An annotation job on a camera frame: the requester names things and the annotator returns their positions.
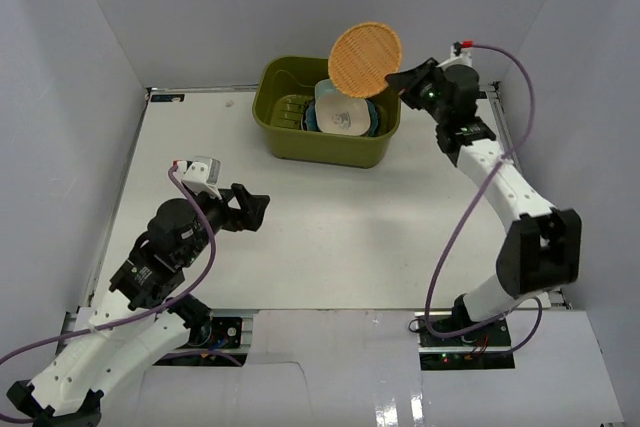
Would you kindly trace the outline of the orange woven round plate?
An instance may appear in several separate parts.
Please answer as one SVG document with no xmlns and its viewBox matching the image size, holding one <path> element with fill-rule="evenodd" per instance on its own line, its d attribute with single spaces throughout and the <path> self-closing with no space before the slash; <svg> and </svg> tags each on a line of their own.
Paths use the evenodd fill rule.
<svg viewBox="0 0 640 427">
<path fill-rule="evenodd" d="M 374 97 L 397 73 L 403 57 L 398 34 L 387 24 L 364 22 L 345 31 L 328 57 L 328 75 L 339 92 L 353 98 Z"/>
</svg>

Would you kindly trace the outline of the cream square dish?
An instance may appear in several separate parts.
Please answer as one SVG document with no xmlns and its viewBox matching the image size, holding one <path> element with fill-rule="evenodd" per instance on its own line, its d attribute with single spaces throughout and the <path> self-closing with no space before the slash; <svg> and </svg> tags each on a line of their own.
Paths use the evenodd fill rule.
<svg viewBox="0 0 640 427">
<path fill-rule="evenodd" d="M 321 96 L 315 104 L 316 121 L 321 132 L 360 137 L 371 127 L 367 101 L 339 92 Z"/>
</svg>

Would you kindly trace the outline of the mint green square plate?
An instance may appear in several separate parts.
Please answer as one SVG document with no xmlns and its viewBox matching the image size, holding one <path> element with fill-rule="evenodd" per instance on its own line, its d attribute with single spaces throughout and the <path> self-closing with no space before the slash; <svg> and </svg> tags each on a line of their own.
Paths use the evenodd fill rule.
<svg viewBox="0 0 640 427">
<path fill-rule="evenodd" d="M 314 98 L 319 99 L 330 93 L 335 93 L 336 87 L 330 79 L 324 79 L 317 82 L 314 86 Z"/>
</svg>

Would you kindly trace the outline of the black rimmed beige plate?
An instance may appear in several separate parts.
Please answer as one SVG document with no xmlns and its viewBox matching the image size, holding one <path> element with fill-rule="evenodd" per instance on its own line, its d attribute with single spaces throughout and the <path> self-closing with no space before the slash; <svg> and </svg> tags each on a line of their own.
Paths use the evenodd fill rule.
<svg viewBox="0 0 640 427">
<path fill-rule="evenodd" d="M 309 108 L 309 104 L 305 104 L 302 110 L 302 117 L 300 120 L 300 129 L 303 131 L 307 131 L 307 111 Z"/>
</svg>

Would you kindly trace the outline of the teal scalloped plate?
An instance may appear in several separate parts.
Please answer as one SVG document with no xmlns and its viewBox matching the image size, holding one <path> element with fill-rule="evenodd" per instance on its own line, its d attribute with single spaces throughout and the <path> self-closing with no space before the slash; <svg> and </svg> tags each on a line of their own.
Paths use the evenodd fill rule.
<svg viewBox="0 0 640 427">
<path fill-rule="evenodd" d="M 300 123 L 301 130 L 310 132 L 321 132 L 321 129 L 318 127 L 317 123 L 315 104 L 316 102 L 314 100 L 306 103 L 303 120 Z M 379 108 L 370 100 L 367 101 L 367 105 L 370 116 L 370 127 L 366 133 L 362 134 L 362 137 L 375 137 L 379 132 L 381 114 Z"/>
</svg>

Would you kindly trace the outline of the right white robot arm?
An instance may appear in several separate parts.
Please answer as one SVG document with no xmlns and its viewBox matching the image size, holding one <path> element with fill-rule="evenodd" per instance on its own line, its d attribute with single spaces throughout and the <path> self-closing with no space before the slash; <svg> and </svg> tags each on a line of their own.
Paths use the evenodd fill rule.
<svg viewBox="0 0 640 427">
<path fill-rule="evenodd" d="M 534 190 L 478 116 L 479 75 L 470 61 L 429 59 L 386 81 L 408 107 L 431 115 L 441 152 L 474 182 L 476 197 L 487 200 L 506 232 L 494 274 L 460 295 L 449 316 L 419 324 L 433 338 L 472 346 L 521 302 L 577 280 L 582 221 Z"/>
</svg>

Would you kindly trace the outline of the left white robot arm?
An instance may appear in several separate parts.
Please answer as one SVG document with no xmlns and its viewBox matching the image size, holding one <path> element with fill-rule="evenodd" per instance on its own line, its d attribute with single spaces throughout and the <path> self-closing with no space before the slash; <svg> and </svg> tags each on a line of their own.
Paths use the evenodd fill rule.
<svg viewBox="0 0 640 427">
<path fill-rule="evenodd" d="M 183 187 L 160 205 L 128 258 L 110 280 L 84 329 L 62 335 L 67 345 L 40 374 L 7 391 L 31 426 L 95 426 L 109 394 L 171 351 L 199 346 L 211 334 L 211 309 L 184 271 L 203 251 L 216 254 L 221 231 L 257 231 L 270 198 L 234 183 L 220 194 Z"/>
</svg>

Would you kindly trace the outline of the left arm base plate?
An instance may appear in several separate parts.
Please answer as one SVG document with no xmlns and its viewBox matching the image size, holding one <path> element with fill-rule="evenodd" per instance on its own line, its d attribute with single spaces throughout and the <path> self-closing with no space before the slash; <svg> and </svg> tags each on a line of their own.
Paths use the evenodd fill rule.
<svg viewBox="0 0 640 427">
<path fill-rule="evenodd" d="M 190 340 L 195 348 L 209 351 L 239 349 L 242 345 L 242 317 L 212 317 L 196 331 Z"/>
</svg>

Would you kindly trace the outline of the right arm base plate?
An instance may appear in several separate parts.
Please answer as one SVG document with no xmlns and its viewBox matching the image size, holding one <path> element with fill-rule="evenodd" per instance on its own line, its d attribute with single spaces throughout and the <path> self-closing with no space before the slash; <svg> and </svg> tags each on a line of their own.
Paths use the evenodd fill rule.
<svg viewBox="0 0 640 427">
<path fill-rule="evenodd" d="M 408 324 L 410 332 L 418 335 L 419 353 L 422 360 L 435 361 L 437 366 L 467 366 L 474 361 L 484 361 L 490 354 L 509 351 L 512 340 L 505 320 L 499 320 L 468 334 L 439 338 L 425 327 L 423 314 L 415 314 Z"/>
</svg>

